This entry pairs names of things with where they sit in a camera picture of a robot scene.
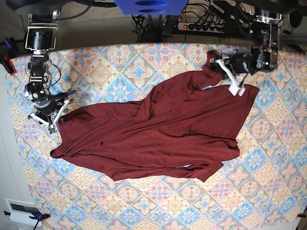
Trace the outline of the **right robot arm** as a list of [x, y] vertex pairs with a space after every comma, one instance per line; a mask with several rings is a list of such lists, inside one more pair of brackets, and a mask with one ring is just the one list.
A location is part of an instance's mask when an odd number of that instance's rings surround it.
[[50, 67], [59, 67], [52, 63], [48, 51], [55, 48], [58, 24], [62, 20], [60, 12], [65, 0], [8, 0], [7, 6], [18, 13], [28, 14], [28, 27], [25, 35], [25, 49], [33, 54], [27, 65], [29, 82], [24, 87], [24, 96], [31, 101], [36, 111], [28, 119], [46, 126], [48, 132], [59, 130], [58, 122], [67, 113], [72, 103], [70, 95], [75, 90], [52, 95], [54, 85]]

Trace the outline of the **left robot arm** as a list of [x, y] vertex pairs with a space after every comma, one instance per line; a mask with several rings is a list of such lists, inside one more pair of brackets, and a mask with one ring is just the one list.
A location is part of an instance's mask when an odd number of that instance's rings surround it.
[[240, 33], [250, 41], [250, 51], [221, 53], [210, 59], [211, 67], [230, 79], [228, 89], [233, 95], [243, 95], [245, 91], [244, 81], [237, 81], [237, 75], [253, 75], [277, 68], [283, 15], [292, 13], [299, 5], [297, 0], [246, 0], [244, 3], [253, 6], [254, 13], [246, 13], [240, 6], [241, 1], [237, 0], [234, 20]]

